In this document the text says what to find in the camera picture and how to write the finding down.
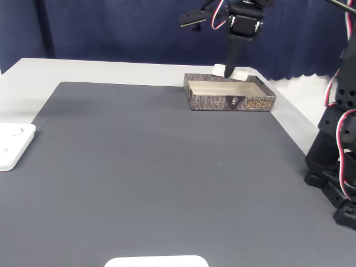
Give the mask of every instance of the red and white cable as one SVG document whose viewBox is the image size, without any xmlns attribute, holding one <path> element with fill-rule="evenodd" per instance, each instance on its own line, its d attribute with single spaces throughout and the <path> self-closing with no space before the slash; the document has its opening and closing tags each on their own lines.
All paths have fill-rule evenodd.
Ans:
<svg viewBox="0 0 356 267">
<path fill-rule="evenodd" d="M 335 102 L 329 103 L 329 98 L 330 98 L 330 91 L 331 91 L 331 89 L 332 89 L 332 87 L 333 87 L 334 80 L 335 80 L 335 78 L 337 77 L 337 75 L 339 75 L 339 73 L 340 73 L 340 70 L 338 70 L 338 71 L 335 73 L 334 77 L 330 80 L 330 82 L 329 82 L 329 84 L 328 84 L 327 90 L 326 90 L 326 92 L 325 92 L 325 97 L 324 97 L 324 106 L 325 106 L 325 107 L 331 107 L 331 106 L 336 105 Z"/>
<path fill-rule="evenodd" d="M 343 127 L 343 123 L 344 120 L 347 118 L 347 116 L 349 116 L 351 113 L 355 113 L 356 110 L 349 110 L 347 112 L 345 112 L 339 122 L 338 125 L 336 127 L 336 142 L 337 142 L 337 146 L 339 149 L 339 154 L 340 154 L 340 171 L 339 171 L 339 181 L 340 181 L 340 187 L 341 190 L 343 191 L 344 195 L 349 199 L 349 200 L 353 200 L 351 199 L 351 197 L 348 195 L 348 193 L 346 192 L 345 189 L 345 180 L 344 180 L 344 149 L 342 148 L 342 144 L 341 144 L 341 132 L 342 132 L 342 127 Z"/>
<path fill-rule="evenodd" d="M 213 29 L 219 29 L 222 25 L 224 25 L 225 24 L 225 22 L 226 21 L 222 21 L 219 25 L 217 25 L 216 27 L 214 26 L 214 20 L 215 20 L 215 17 L 216 17 L 216 15 L 217 15 L 217 13 L 219 12 L 219 9 L 220 9 L 220 7 L 221 7 L 221 5 L 222 5 L 222 3 L 224 2 L 224 0 L 220 0 L 220 3 L 219 3 L 219 5 L 217 6 L 217 8 L 216 8 L 216 10 L 215 10 L 215 12 L 214 12 L 214 15 L 212 15 L 212 19 L 211 19 L 211 28 L 213 28 Z"/>
<path fill-rule="evenodd" d="M 351 7 L 353 0 L 347 0 L 347 5 Z M 345 21 L 346 21 L 346 31 L 347 31 L 347 40 L 350 40 L 352 33 L 352 24 L 351 24 L 351 15 L 349 12 L 345 12 Z"/>
</svg>

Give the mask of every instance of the cardboard box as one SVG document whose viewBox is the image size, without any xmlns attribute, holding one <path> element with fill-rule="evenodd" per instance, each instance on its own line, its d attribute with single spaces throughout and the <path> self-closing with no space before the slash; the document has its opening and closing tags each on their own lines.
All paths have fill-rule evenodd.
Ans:
<svg viewBox="0 0 356 267">
<path fill-rule="evenodd" d="M 257 76 L 246 81 L 211 74 L 184 74 L 192 110 L 270 111 L 276 95 Z"/>
</svg>

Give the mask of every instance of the gray mat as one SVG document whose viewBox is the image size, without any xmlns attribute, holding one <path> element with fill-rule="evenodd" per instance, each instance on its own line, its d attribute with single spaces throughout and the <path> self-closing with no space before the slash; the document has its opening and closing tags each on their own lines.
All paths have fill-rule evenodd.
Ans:
<svg viewBox="0 0 356 267">
<path fill-rule="evenodd" d="M 356 233 L 304 183 L 304 155 L 269 112 L 190 111 L 177 87 L 62 83 L 34 124 L 0 174 L 0 266 L 354 265 Z"/>
</svg>

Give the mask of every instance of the dark blue curtain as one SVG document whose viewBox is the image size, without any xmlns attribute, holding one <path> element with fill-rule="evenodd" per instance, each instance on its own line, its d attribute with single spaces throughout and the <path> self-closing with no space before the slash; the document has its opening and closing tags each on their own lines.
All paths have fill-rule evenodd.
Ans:
<svg viewBox="0 0 356 267">
<path fill-rule="evenodd" d="M 178 23 L 180 14 L 200 8 L 204 0 L 44 2 L 57 58 L 185 65 L 224 63 L 226 38 L 222 28 L 213 31 L 205 22 L 202 31 L 194 33 L 189 27 L 180 28 Z M 276 0 L 276 6 L 265 9 L 265 13 L 261 34 L 245 47 L 239 66 L 256 68 L 275 80 L 335 73 L 347 45 L 343 11 L 324 0 Z M 28 32 L 38 34 L 32 28 Z M 31 53 L 21 56 L 29 57 Z"/>
<path fill-rule="evenodd" d="M 46 58 L 34 0 L 0 0 L 0 69 L 23 57 Z"/>
</svg>

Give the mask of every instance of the white table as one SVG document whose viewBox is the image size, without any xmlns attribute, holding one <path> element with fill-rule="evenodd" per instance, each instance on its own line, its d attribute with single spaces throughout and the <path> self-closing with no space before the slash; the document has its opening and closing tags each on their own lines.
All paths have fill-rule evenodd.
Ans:
<svg viewBox="0 0 356 267">
<path fill-rule="evenodd" d="M 184 73 L 211 72 L 212 67 L 208 66 L 23 58 L 0 78 L 0 122 L 31 123 L 61 82 L 183 86 Z M 273 81 L 273 84 L 280 87 L 283 81 Z M 314 92 L 311 102 L 299 105 L 302 114 L 284 97 L 288 92 L 283 92 L 283 88 L 273 91 L 277 101 L 271 113 L 300 149 L 307 153 L 318 133 L 315 122 L 319 121 L 324 110 L 319 99 L 323 92 Z M 303 93 L 299 99 L 307 98 L 304 95 L 306 88 L 303 87 L 301 91 Z"/>
</svg>

